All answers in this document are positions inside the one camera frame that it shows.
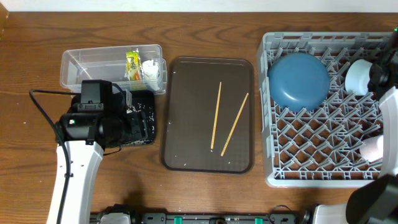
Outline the white tissue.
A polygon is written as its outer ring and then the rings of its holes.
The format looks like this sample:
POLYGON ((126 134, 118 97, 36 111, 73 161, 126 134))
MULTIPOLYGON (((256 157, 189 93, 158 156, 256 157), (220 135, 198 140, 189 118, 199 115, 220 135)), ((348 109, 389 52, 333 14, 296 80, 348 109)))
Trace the white tissue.
POLYGON ((142 71, 147 85, 154 91, 160 90, 157 84, 159 64, 154 60, 146 60, 142 63, 142 71))

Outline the yellow green snack wrapper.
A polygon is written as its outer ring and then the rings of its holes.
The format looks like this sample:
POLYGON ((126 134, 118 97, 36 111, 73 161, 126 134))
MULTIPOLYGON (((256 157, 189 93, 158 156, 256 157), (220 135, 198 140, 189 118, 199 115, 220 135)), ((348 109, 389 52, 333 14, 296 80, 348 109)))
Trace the yellow green snack wrapper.
POLYGON ((143 80, 142 64, 138 50, 126 52, 126 76, 130 81, 143 80))

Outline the wooden chopstick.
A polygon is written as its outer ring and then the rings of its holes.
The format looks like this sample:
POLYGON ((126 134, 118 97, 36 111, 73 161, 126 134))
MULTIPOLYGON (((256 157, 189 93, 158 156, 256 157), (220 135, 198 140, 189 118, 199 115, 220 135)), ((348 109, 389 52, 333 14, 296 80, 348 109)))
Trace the wooden chopstick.
POLYGON ((227 150, 227 148, 228 148, 228 144, 229 144, 229 142, 230 142, 230 140, 231 140, 231 138, 232 138, 232 135, 233 135, 233 133, 234 133, 234 130, 235 130, 235 128, 236 128, 236 125, 237 125, 237 123, 238 123, 238 121, 239 121, 239 119, 240 119, 241 113, 242 113, 243 108, 244 108, 244 106, 245 106, 245 104, 246 104, 246 101, 247 101, 247 99, 248 99, 248 96, 249 96, 249 93, 246 93, 246 96, 244 97, 243 102, 241 103, 241 106, 240 106, 240 108, 239 108, 239 111, 238 111, 238 113, 237 113, 237 115, 236 115, 236 117, 235 117, 234 123, 233 123, 233 125, 232 125, 232 127, 231 127, 231 130, 230 130, 229 134, 228 134, 228 137, 227 137, 227 139, 226 139, 226 142, 225 142, 225 144, 224 144, 224 146, 223 146, 223 150, 222 150, 222 152, 221 152, 221 154, 220 154, 221 157, 224 156, 224 154, 225 154, 225 152, 226 152, 226 150, 227 150))
POLYGON ((214 122, 213 122, 213 131, 212 131, 212 136, 211 136, 211 146, 210 146, 211 150, 213 150, 214 144, 215 144, 216 127, 217 127, 217 122, 218 122, 218 112, 219 112, 220 99, 221 99, 221 88, 222 88, 222 82, 220 82, 219 88, 218 88, 218 95, 217 95, 216 108, 215 108, 215 117, 214 117, 214 122))

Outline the dark blue plate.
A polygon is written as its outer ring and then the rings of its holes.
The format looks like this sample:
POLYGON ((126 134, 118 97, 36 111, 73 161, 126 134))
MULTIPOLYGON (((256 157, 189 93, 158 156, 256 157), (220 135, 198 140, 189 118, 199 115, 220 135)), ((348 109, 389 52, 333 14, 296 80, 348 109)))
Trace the dark blue plate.
POLYGON ((304 53, 278 59, 269 69, 268 78, 271 98, 292 112, 318 108, 326 100, 330 87, 326 66, 304 53))

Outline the light blue bowl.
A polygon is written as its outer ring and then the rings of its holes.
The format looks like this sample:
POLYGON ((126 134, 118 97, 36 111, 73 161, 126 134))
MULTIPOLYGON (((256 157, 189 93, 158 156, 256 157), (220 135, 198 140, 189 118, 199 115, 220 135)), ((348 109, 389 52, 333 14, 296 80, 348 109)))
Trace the light blue bowl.
POLYGON ((345 90, 355 96, 364 96, 368 93, 370 70, 372 63, 363 59, 355 61, 349 68, 345 78, 345 90))

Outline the white pink cup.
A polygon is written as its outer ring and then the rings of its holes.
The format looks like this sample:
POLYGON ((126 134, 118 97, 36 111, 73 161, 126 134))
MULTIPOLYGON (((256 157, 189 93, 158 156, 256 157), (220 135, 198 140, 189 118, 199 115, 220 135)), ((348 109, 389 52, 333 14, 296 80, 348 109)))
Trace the white pink cup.
POLYGON ((363 144, 359 148, 361 157, 368 162, 380 160, 383 157, 383 141, 383 135, 363 140, 363 144))

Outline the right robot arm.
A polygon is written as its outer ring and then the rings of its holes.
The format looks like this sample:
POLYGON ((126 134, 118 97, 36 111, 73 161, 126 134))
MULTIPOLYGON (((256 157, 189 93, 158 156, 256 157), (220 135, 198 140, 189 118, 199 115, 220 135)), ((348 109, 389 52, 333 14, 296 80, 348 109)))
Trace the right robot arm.
POLYGON ((380 58, 354 76, 366 77, 364 86, 379 101, 384 121, 381 173, 355 190, 347 203, 318 205, 302 223, 397 223, 397 28, 380 58))

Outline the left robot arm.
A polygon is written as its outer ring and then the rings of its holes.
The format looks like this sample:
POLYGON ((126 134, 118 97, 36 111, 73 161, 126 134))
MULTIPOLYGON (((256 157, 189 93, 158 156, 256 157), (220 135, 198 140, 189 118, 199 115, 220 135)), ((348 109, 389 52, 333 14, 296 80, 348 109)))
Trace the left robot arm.
POLYGON ((88 223, 104 150, 145 139, 147 118, 143 112, 66 113, 57 129, 62 139, 47 223, 88 223))

